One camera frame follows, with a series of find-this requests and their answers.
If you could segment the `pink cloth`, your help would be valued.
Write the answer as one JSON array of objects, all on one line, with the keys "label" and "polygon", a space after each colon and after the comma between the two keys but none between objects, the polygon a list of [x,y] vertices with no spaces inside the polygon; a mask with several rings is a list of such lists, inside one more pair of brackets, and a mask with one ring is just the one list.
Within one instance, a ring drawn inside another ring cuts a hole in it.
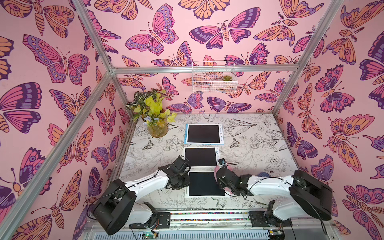
[{"label": "pink cloth", "polygon": [[235,197],[236,186],[239,181],[239,177],[233,172],[231,166],[216,166],[214,177],[221,190],[226,194]]}]

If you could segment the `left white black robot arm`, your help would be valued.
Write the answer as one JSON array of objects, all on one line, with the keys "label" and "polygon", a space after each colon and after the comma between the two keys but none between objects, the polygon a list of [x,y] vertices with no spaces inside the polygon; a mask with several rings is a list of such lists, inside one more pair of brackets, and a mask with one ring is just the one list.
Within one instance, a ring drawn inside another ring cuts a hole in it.
[{"label": "left white black robot arm", "polygon": [[159,212],[150,203],[140,200],[160,189],[181,190],[190,185],[190,161],[179,155],[172,163],[138,180],[110,183],[91,210],[96,221],[111,236],[126,224],[154,229],[161,220]]}]

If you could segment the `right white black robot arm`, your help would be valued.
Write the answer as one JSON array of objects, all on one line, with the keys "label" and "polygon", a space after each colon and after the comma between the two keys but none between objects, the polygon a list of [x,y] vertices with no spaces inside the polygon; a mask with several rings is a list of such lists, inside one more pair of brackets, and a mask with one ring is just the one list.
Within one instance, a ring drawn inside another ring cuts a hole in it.
[{"label": "right white black robot arm", "polygon": [[303,171],[287,177],[238,176],[229,166],[221,165],[215,168],[214,176],[219,187],[231,196],[283,197],[268,204],[264,213],[267,218],[285,221],[310,216],[330,221],[333,217],[332,188]]}]

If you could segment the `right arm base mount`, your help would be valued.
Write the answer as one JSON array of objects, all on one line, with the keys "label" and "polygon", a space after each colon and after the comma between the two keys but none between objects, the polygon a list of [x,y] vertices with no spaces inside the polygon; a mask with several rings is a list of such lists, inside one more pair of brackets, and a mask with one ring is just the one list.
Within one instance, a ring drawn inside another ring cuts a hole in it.
[{"label": "right arm base mount", "polygon": [[250,211],[249,220],[251,221],[252,227],[292,227],[292,221],[280,220],[273,215],[273,206],[275,200],[270,201],[266,211]]}]

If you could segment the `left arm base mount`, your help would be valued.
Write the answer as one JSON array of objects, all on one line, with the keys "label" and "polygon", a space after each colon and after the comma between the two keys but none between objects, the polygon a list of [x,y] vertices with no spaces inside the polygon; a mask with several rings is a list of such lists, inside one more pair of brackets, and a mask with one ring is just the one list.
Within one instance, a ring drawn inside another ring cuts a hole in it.
[{"label": "left arm base mount", "polygon": [[156,229],[169,229],[171,223],[170,212],[152,213],[149,219],[144,223],[133,223],[129,224],[130,229],[145,229],[154,230]]}]

